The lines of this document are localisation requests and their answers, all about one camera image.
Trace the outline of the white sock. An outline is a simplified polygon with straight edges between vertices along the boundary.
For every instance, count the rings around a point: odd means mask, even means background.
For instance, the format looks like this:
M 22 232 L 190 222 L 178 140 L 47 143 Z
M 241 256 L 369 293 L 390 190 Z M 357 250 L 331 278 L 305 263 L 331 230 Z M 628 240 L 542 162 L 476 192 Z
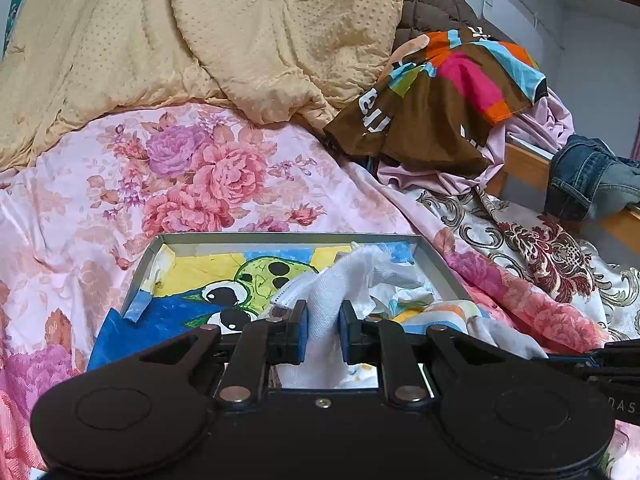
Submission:
M 378 285 L 415 289 L 424 284 L 423 274 L 408 263 L 393 262 L 375 245 L 359 246 L 341 256 L 306 285 L 300 298 L 308 309 L 308 338 L 302 364 L 277 367 L 285 389 L 336 389 L 370 386 L 374 380 L 355 379 L 343 359 L 338 336 L 338 312 L 349 301 L 358 318 L 373 312 L 370 289 Z

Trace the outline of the cartoon painted tray box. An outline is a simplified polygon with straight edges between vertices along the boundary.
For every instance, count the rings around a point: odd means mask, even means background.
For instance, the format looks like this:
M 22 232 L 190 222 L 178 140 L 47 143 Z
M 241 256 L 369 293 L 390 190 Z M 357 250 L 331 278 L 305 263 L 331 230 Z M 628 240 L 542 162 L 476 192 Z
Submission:
M 203 324 L 237 335 L 246 324 L 287 314 L 314 277 L 363 246 L 375 246 L 420 281 L 408 287 L 359 275 L 349 281 L 366 296 L 352 305 L 358 318 L 398 323 L 443 306 L 465 307 L 469 295 L 436 250 L 408 235 L 167 234 L 152 241 L 121 307 L 108 312 L 91 352 L 90 370 L 160 344 Z

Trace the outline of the ornate white red bedsheet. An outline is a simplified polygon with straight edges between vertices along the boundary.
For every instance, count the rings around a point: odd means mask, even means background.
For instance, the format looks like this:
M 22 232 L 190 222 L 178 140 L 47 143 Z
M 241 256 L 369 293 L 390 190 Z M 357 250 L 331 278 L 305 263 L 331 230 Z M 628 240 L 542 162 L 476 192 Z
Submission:
M 639 337 L 639 270 L 605 262 L 596 246 L 538 212 L 474 188 L 424 191 L 418 202 L 477 252 L 553 300 L 572 304 L 616 340 Z

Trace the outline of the blue denim jeans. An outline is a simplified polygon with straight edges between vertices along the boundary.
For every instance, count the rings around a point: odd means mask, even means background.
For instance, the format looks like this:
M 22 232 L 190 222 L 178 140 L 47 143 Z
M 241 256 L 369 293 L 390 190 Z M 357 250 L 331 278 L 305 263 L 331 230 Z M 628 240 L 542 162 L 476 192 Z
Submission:
M 544 213 L 562 221 L 602 220 L 638 206 L 639 162 L 600 139 L 570 136 L 551 159 Z

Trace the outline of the pink floral quilt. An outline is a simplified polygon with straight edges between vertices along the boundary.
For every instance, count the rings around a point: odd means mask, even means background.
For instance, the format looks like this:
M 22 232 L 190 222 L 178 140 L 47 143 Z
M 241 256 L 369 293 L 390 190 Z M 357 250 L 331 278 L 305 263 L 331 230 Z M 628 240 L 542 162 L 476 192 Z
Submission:
M 42 460 L 29 414 L 83 372 L 152 239 L 173 232 L 420 232 L 450 229 L 305 128 L 259 128 L 188 104 L 113 115 L 1 176 L 1 474 Z

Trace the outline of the colourful striped brown garment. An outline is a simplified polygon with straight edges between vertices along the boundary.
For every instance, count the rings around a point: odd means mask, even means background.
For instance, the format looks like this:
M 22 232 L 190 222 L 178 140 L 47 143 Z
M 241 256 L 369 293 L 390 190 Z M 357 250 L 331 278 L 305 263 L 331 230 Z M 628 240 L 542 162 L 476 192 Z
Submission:
M 528 52 L 479 27 L 427 32 L 402 44 L 381 78 L 326 126 L 357 162 L 475 178 L 489 133 L 548 93 Z

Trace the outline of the yellow dotted blanket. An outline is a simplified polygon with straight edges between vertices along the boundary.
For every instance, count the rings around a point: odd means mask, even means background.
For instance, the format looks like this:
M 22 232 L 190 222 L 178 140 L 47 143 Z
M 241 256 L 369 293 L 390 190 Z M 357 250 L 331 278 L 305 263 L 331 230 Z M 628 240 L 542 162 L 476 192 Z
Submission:
M 378 79 L 404 0 L 24 0 L 1 62 L 1 166 L 120 110 L 228 103 L 325 127 Z

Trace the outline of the white air conditioner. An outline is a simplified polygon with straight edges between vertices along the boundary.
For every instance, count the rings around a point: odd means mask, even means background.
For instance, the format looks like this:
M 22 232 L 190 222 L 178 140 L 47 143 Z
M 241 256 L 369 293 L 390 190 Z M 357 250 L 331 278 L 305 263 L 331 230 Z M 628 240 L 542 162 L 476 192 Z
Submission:
M 478 18 L 524 47 L 540 64 L 553 64 L 561 47 L 546 29 L 537 13 L 512 0 L 465 0 Z

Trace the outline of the brown quilted jacket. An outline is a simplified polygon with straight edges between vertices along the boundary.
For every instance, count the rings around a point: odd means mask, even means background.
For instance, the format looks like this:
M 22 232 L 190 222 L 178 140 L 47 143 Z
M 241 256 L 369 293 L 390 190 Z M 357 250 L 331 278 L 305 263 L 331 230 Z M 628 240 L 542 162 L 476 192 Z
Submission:
M 405 0 L 393 49 L 426 32 L 465 27 L 484 32 L 493 40 L 512 42 L 498 27 L 481 20 L 465 0 Z

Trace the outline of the wooden bed frame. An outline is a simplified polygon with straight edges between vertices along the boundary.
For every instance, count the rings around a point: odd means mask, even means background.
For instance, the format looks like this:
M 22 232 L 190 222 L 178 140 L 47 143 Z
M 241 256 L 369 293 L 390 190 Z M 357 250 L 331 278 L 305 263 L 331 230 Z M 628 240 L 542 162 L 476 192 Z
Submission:
M 639 252 L 639 187 L 607 188 L 607 169 L 623 169 L 624 177 L 639 170 L 638 162 L 621 159 L 599 140 L 578 136 L 559 153 L 550 154 L 524 141 L 506 142 L 506 159 L 486 192 L 499 196 L 507 178 L 514 177 L 544 192 L 544 211 L 571 228 L 595 224 L 634 254 Z

